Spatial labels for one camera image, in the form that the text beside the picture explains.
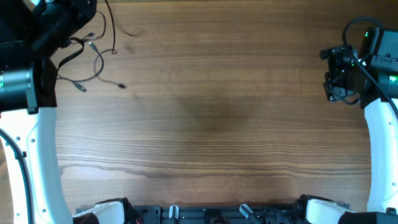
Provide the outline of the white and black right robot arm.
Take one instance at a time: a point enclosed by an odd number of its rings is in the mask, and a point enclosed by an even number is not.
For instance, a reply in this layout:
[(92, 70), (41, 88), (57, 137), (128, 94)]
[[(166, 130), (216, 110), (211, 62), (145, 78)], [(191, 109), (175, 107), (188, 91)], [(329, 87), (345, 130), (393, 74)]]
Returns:
[(345, 42), (325, 49), (323, 84), (328, 101), (359, 103), (371, 144), (371, 188), (365, 212), (332, 200), (302, 195), (296, 218), (304, 223), (397, 223), (397, 31), (369, 28), (357, 52)]

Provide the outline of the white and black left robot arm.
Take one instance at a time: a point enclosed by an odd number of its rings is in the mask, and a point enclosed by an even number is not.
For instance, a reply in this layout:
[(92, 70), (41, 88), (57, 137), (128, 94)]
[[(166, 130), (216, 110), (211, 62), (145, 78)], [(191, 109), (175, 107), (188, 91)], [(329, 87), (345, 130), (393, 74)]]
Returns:
[(51, 56), (75, 40), (96, 1), (1, 2), (1, 142), (15, 223), (140, 223), (126, 198), (72, 215), (55, 148), (59, 66)]

